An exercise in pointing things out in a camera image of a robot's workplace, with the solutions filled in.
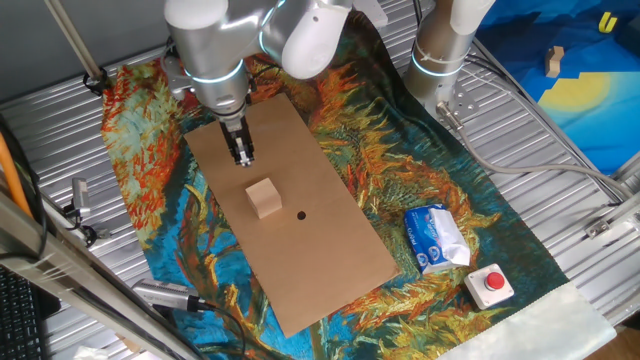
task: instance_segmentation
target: emergency stop button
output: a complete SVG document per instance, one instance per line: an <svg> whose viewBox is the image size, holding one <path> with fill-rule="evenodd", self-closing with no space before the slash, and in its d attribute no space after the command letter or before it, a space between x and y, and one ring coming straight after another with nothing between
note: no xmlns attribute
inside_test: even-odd
<svg viewBox="0 0 640 360"><path fill-rule="evenodd" d="M497 272L492 272L487 275L485 285L489 290L500 290L504 287L504 276Z"/></svg>

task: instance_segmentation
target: wooden piece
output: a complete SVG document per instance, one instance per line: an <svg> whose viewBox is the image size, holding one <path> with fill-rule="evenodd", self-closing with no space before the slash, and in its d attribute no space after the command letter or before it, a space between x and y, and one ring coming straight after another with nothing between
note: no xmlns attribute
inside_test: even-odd
<svg viewBox="0 0 640 360"><path fill-rule="evenodd" d="M217 123L185 138L290 337L400 271L286 95L249 107L247 122L249 168L235 165ZM267 177L283 206L258 219L245 189Z"/></svg>
<svg viewBox="0 0 640 360"><path fill-rule="evenodd" d="M282 198L269 178L249 186L246 192L258 219L263 219L282 208Z"/></svg>
<svg viewBox="0 0 640 360"><path fill-rule="evenodd" d="M560 60L564 57L564 48L554 46L549 49L545 58L545 75L550 78L557 78L560 75Z"/></svg>
<svg viewBox="0 0 640 360"><path fill-rule="evenodd" d="M124 346L127 347L127 349L129 349L129 351L131 351L132 353L137 353L138 351L140 351L142 349L142 347L136 343L134 343L133 341L125 338L124 336L116 333L116 336L118 337L118 339L120 339L120 341L122 341L122 343L124 344Z"/></svg>

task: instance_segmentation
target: white and blue carton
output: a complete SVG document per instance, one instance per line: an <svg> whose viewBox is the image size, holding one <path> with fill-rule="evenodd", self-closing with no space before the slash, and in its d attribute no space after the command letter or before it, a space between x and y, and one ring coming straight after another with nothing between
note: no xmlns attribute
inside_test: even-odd
<svg viewBox="0 0 640 360"><path fill-rule="evenodd" d="M469 265L469 245L444 205L411 209L404 224L423 274Z"/></svg>

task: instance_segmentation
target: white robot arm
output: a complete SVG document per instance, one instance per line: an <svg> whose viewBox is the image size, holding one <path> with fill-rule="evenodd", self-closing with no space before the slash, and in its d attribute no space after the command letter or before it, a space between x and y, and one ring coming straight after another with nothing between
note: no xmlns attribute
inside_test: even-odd
<svg viewBox="0 0 640 360"><path fill-rule="evenodd" d="M324 70L353 0L166 0L165 19L198 100L220 121L237 164L250 166L242 59L269 54L291 76Z"/></svg>

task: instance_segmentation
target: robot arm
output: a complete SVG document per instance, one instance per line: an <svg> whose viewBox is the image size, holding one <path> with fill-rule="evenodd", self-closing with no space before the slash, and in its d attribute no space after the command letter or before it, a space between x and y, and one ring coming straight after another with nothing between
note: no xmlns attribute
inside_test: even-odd
<svg viewBox="0 0 640 360"><path fill-rule="evenodd" d="M458 72L494 2L437 0L422 19L404 82L432 116L437 117L438 103L452 101Z"/></svg>
<svg viewBox="0 0 640 360"><path fill-rule="evenodd" d="M237 164L250 166L242 59L269 54L291 76L329 65L352 0L166 0L165 19L198 100L220 122Z"/></svg>

